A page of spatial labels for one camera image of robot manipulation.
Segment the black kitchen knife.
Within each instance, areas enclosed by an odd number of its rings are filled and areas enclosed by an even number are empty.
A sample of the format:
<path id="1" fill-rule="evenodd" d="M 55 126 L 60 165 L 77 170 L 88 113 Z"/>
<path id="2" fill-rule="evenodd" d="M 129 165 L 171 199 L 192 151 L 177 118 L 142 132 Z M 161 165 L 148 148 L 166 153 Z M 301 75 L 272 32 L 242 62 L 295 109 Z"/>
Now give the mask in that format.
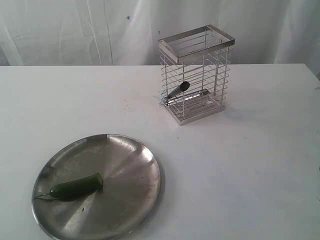
<path id="1" fill-rule="evenodd" d="M 175 96 L 184 93 L 190 87 L 190 83 L 188 81 L 183 81 L 180 85 L 178 85 L 174 90 L 172 90 L 166 97 L 167 100 L 174 98 Z"/>

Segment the green chili pepper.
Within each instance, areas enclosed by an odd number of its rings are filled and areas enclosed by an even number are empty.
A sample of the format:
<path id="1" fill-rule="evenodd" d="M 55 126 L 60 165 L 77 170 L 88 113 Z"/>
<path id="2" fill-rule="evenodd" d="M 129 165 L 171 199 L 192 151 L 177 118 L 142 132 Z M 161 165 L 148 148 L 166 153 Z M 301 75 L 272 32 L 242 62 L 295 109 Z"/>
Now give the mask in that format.
<path id="1" fill-rule="evenodd" d="M 71 201 L 88 196 L 103 189 L 104 180 L 99 173 L 59 183 L 53 186 L 48 193 L 35 196 L 33 199 Z"/>

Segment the round steel plate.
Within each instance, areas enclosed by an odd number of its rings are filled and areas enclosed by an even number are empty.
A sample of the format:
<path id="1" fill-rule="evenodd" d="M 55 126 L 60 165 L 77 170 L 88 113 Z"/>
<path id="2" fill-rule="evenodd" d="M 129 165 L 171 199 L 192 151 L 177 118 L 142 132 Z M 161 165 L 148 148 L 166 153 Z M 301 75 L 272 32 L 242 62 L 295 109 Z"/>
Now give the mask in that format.
<path id="1" fill-rule="evenodd" d="M 74 200 L 33 199 L 58 184 L 99 173 L 103 189 Z M 152 211 L 161 187 L 153 153 L 134 138 L 98 134 L 58 151 L 42 168 L 32 191 L 32 213 L 55 240 L 116 240 Z"/>

